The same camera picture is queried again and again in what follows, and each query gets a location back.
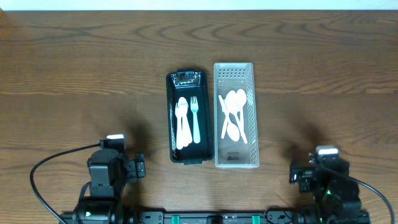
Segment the white plastic fork diagonal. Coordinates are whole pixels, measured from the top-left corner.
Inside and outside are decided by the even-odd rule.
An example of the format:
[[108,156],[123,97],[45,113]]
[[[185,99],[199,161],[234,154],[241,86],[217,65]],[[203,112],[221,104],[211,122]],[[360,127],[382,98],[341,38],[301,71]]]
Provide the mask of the white plastic fork diagonal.
[[175,116],[177,118],[177,129],[176,129],[176,144],[177,149],[181,150],[183,148],[183,144],[181,142],[181,132],[182,132],[182,114],[180,111],[179,103],[175,104]]

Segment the white plastic fork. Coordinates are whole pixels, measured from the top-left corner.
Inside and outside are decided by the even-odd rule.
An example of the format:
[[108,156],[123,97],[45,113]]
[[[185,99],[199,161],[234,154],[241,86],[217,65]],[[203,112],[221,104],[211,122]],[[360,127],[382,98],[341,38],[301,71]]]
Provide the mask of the white plastic fork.
[[196,96],[191,97],[190,99],[190,109],[193,114],[193,141],[198,144],[201,141],[200,137],[200,128],[198,125],[198,100]]

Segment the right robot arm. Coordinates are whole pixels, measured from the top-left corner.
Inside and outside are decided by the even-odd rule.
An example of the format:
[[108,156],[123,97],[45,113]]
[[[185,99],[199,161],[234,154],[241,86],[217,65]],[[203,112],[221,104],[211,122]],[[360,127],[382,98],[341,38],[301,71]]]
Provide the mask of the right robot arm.
[[314,159],[313,166],[290,165],[289,182],[297,183],[301,193],[312,193],[314,204],[299,208],[292,222],[368,223],[369,215],[361,211],[358,184],[348,180],[349,162],[329,157]]

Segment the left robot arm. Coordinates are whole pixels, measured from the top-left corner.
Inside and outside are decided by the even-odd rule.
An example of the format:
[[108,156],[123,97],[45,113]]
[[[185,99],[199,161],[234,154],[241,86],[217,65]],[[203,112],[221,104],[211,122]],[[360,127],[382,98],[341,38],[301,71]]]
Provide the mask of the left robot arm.
[[78,204],[72,213],[72,223],[137,223],[137,215],[123,205],[123,189],[146,176],[144,155],[130,160],[123,151],[100,149],[87,162],[91,182],[81,189]]

